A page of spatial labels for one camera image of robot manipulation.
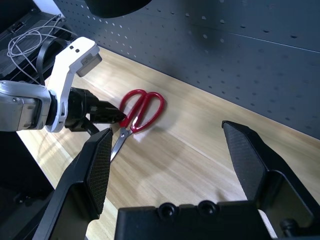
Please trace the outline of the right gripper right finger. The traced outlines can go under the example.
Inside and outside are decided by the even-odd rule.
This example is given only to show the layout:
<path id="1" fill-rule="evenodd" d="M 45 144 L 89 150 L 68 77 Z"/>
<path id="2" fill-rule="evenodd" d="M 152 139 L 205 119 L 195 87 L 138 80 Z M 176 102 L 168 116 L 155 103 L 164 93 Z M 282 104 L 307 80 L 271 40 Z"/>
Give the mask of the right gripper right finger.
<path id="1" fill-rule="evenodd" d="M 248 126 L 224 120 L 222 128 L 236 176 L 274 229 L 294 221 L 299 229 L 319 229 L 320 205 L 286 161 Z"/>

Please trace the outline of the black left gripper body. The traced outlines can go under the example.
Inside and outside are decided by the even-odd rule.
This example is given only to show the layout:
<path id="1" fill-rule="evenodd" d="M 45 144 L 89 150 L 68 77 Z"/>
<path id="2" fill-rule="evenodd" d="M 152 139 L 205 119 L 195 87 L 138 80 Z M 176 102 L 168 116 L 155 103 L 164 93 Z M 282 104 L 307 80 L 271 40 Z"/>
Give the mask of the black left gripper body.
<path id="1" fill-rule="evenodd" d="M 68 97 L 68 112 L 65 128 L 71 132 L 87 132 L 84 129 L 84 119 L 91 114 L 91 107 L 98 102 L 98 98 L 89 90 L 72 87 Z"/>

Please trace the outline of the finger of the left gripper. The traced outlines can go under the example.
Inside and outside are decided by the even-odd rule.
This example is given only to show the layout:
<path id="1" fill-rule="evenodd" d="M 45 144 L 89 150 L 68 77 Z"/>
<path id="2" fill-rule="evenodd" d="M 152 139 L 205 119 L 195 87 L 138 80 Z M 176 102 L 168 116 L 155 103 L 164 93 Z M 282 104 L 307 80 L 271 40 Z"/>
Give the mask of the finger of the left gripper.
<path id="1" fill-rule="evenodd" d="M 99 101 L 96 110 L 96 123 L 115 124 L 124 120 L 126 115 L 108 101 Z"/>
<path id="2" fill-rule="evenodd" d="M 88 119 L 84 118 L 84 129 L 91 135 L 97 134 L 100 130 Z"/>

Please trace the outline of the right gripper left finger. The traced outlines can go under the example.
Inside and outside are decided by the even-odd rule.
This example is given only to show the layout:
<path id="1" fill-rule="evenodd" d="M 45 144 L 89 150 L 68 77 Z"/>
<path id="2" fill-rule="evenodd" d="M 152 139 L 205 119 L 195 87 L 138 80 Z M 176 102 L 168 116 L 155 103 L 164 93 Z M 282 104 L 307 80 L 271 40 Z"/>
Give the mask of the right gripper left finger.
<path id="1" fill-rule="evenodd" d="M 33 236 L 35 240 L 83 240 L 99 219 L 107 193 L 113 131 L 92 135 L 63 172 Z"/>

